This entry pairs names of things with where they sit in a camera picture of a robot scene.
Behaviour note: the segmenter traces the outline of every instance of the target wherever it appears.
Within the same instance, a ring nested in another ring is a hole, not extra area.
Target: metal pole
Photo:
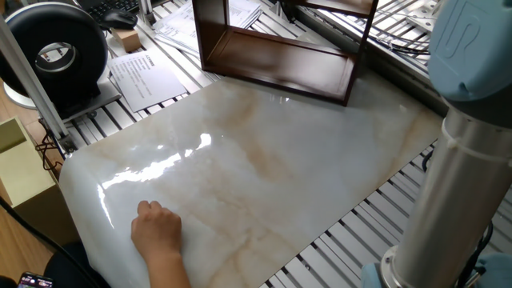
[[[54,133],[55,137],[61,139],[69,136],[64,123],[58,116],[54,104],[48,98],[44,88],[42,88],[38,76],[26,60],[22,49],[10,32],[7,23],[2,16],[0,16],[0,19],[0,51],[8,61],[12,70],[16,73],[16,76],[18,76],[18,79],[23,84],[23,87],[32,101],[34,101],[39,113],[46,121],[46,124]]]
[[[451,109],[404,238],[384,255],[388,287],[455,284],[512,183],[512,130]]]

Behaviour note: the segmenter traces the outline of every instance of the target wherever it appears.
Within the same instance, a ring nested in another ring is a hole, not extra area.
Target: dark wooden frame
[[[204,71],[346,106],[378,0],[286,0],[366,18],[356,54],[229,26],[229,0],[192,0]]]

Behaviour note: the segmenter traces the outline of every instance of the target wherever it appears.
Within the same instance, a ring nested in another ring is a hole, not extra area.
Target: hand
[[[149,265],[159,259],[180,256],[182,220],[160,203],[142,201],[131,223],[131,240]]]

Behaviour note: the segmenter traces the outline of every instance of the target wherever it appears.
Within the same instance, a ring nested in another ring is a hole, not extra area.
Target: tan box
[[[135,51],[142,47],[141,40],[135,30],[112,29],[112,36],[125,49],[126,52]]]
[[[0,123],[0,196],[58,244],[79,241],[57,179],[18,118]]]

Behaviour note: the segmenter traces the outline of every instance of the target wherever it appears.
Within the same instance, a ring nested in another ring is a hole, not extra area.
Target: finger
[[[137,213],[140,215],[141,213],[144,213],[144,212],[147,212],[150,210],[150,204],[148,203],[148,201],[141,201],[139,204],[138,204],[138,207],[137,207]]]
[[[164,214],[174,215],[174,213],[171,210],[167,209],[167,208],[162,208],[162,211],[163,211]]]
[[[162,205],[160,205],[160,203],[156,202],[156,201],[152,201],[150,203],[150,207],[151,209],[161,209],[162,208]]]
[[[135,227],[137,226],[137,220],[138,220],[138,218],[135,218],[135,219],[131,222],[131,232],[132,232],[132,233],[135,231]]]

